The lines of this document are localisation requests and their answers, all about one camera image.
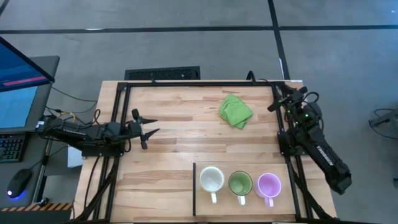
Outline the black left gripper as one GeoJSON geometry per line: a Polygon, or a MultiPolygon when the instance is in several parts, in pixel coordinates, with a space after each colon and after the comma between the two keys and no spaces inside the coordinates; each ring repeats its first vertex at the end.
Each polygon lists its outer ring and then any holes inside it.
{"type": "Polygon", "coordinates": [[[154,135],[157,131],[160,130],[160,128],[149,131],[147,133],[144,133],[142,130],[142,126],[144,124],[149,124],[149,123],[154,123],[157,121],[157,119],[146,119],[143,118],[140,114],[138,109],[133,109],[132,110],[132,117],[133,120],[127,122],[127,126],[124,127],[123,130],[123,140],[130,140],[132,138],[137,138],[139,137],[141,140],[141,148],[142,149],[147,149],[147,140],[154,135]]]}

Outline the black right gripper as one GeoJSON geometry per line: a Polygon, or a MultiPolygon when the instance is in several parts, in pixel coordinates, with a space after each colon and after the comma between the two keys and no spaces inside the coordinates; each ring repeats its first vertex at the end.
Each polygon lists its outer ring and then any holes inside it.
{"type": "Polygon", "coordinates": [[[307,91],[308,89],[305,86],[297,89],[291,87],[287,83],[279,83],[277,84],[277,91],[275,92],[275,100],[267,109],[268,111],[273,112],[281,106],[285,108],[296,106],[303,100],[304,94],[307,91]]]}

